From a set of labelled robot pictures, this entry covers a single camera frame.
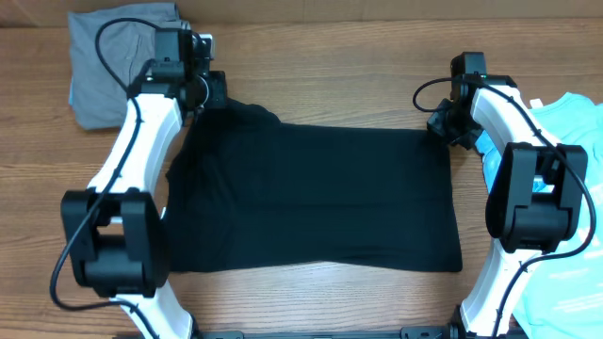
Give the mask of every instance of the wooden surface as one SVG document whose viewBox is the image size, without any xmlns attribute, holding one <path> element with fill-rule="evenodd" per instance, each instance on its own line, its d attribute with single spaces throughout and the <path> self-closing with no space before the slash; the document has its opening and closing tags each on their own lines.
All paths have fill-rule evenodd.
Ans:
<svg viewBox="0 0 603 339">
<path fill-rule="evenodd" d="M 165 0 L 0 0 L 0 26 L 67 26 L 67 12 Z M 599 0 L 173 0 L 199 24 L 603 17 Z M 16 8 L 3 16 L 3 8 Z"/>
<path fill-rule="evenodd" d="M 422 21 L 356 24 L 205 25 L 218 42 L 216 70 L 232 97 L 283 121 L 424 128 L 411 97 L 448 75 L 462 51 L 486 53 L 490 73 L 513 76 L 524 99 L 550 103 L 566 91 L 603 101 L 603 19 Z M 59 202 L 100 168 L 117 131 L 85 132 L 67 105 L 66 29 L 0 34 L 0 338 L 108 338 L 133 326 L 116 309 L 70 314 L 48 297 L 65 240 Z M 449 85 L 426 90 L 436 105 Z M 451 149 L 454 206 L 464 270 L 417 273 L 331 263 L 212 274 L 172 274 L 181 303 L 205 331 L 349 331 L 444 324 L 481 269 L 489 236 L 481 161 Z M 165 201 L 159 183 L 157 201 Z M 95 300 L 70 269 L 67 301 Z"/>
</svg>

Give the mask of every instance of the wooden table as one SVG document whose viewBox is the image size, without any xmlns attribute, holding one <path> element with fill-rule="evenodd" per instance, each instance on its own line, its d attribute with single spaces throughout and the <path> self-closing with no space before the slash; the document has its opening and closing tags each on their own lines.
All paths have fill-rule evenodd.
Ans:
<svg viewBox="0 0 603 339">
<path fill-rule="evenodd" d="M 331 126 L 425 128 L 414 90 L 448 75 L 462 51 L 486 53 L 490 73 L 511 75 L 524 100 L 566 91 L 603 101 L 603 19 L 207 25 L 216 70 L 230 95 L 283 121 Z M 86 132 L 67 104 L 66 29 L 0 32 L 0 338 L 107 338 L 135 329 L 120 310 L 66 313 L 48 297 L 64 246 L 59 202 L 85 187 L 117 130 Z M 421 98 L 436 105 L 449 85 Z M 444 324 L 481 270 L 489 235 L 481 161 L 451 149 L 464 270 L 417 273 L 315 263 L 212 274 L 172 274 L 181 303 L 205 331 L 392 330 Z M 161 179 L 157 202 L 164 203 Z M 70 269 L 59 293 L 96 299 Z"/>
</svg>

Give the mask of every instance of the black cloth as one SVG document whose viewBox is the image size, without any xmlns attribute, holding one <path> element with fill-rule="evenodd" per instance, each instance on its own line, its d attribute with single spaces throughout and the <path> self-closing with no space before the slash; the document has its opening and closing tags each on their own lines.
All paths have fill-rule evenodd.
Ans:
<svg viewBox="0 0 603 339">
<path fill-rule="evenodd" d="M 168 172 L 171 270 L 460 271 L 449 168 L 425 131 L 281 123 L 230 101 L 190 127 Z"/>
</svg>

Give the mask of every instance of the folded gray fabric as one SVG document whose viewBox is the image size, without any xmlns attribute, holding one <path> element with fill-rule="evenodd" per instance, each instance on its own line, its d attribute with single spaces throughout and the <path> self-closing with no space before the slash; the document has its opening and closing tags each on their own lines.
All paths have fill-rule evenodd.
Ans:
<svg viewBox="0 0 603 339">
<path fill-rule="evenodd" d="M 107 73 L 94 49 L 100 26 L 117 18 L 139 18 L 161 27 L 190 29 L 180 20 L 175 4 L 136 4 L 92 13 L 69 13 L 72 60 L 70 104 L 77 122 L 85 129 L 121 127 L 126 113 L 126 96 Z M 144 24 L 119 23 L 108 27 L 101 37 L 106 62 L 125 84 L 138 75 L 144 62 L 155 56 L 154 30 Z"/>
</svg>

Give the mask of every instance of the light blue cloth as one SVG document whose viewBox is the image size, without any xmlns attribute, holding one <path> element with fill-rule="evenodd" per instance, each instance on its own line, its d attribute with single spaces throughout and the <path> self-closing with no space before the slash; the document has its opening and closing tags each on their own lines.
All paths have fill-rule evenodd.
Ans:
<svg viewBox="0 0 603 339">
<path fill-rule="evenodd" d="M 597 229 L 591 246 L 583 253 L 543 262 L 536 269 L 513 315 L 529 338 L 603 338 L 603 105 L 566 93 L 558 102 L 531 112 L 562 143 L 586 150 L 586 185 L 595 201 Z M 485 132 L 476 146 L 483 154 L 483 174 L 490 191 L 500 155 Z M 545 187 L 542 182 L 534 183 L 534 191 Z M 578 247 L 588 233 L 589 223 L 588 207 L 582 200 L 578 231 L 557 252 Z"/>
</svg>

